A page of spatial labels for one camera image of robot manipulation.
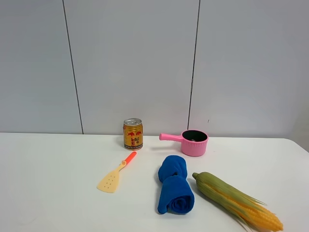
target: toy kitchen utensil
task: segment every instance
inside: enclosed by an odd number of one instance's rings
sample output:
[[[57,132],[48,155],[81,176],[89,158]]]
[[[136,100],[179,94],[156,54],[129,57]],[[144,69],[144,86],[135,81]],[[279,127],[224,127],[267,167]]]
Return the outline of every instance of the toy kitchen utensil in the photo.
[[[159,139],[181,142],[182,152],[196,157],[205,153],[208,135],[199,130],[186,130],[181,135],[160,134]]]
[[[103,192],[113,193],[116,191],[119,183],[119,171],[123,169],[135,157],[136,152],[132,152],[125,160],[121,162],[118,168],[108,173],[98,184],[97,189]]]

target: gray wall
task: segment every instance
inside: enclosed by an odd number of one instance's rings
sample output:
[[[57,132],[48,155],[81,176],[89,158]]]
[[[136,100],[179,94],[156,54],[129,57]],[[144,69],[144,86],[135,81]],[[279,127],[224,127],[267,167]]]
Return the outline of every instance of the gray wall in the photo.
[[[61,0],[0,2],[0,131],[82,132]]]
[[[189,128],[309,144],[309,2],[200,3]],[[198,4],[64,0],[74,76],[63,2],[2,1],[0,131],[185,130]]]

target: toy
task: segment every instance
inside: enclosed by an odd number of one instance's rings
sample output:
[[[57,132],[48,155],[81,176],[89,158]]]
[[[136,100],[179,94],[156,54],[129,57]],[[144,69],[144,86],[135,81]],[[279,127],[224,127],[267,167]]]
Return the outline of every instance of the toy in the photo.
[[[103,192],[113,193],[116,191],[119,183],[119,171],[123,169],[135,157],[136,152],[132,152],[124,161],[121,162],[118,168],[108,173],[98,184],[97,189]]]
[[[196,157],[205,153],[208,135],[199,130],[186,130],[181,135],[160,134],[159,139],[181,142],[182,152]]]
[[[270,231],[282,231],[283,224],[270,211],[252,198],[210,173],[193,173],[198,189],[207,197],[222,205],[244,224]]]

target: pot handle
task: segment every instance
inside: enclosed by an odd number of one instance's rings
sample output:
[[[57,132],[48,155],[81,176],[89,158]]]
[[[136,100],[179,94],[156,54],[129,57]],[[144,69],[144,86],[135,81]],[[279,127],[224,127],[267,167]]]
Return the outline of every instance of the pot handle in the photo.
[[[170,140],[170,141],[175,141],[175,142],[182,142],[183,137],[181,135],[160,134],[159,140]]]

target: rolled blue cloth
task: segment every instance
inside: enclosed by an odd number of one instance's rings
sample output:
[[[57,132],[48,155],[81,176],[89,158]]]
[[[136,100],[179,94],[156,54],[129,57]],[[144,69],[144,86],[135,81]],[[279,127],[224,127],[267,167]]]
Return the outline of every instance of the rolled blue cloth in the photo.
[[[163,183],[158,212],[164,214],[168,209],[178,214],[190,212],[194,205],[194,195],[186,181],[187,167],[184,158],[166,157],[158,175]]]

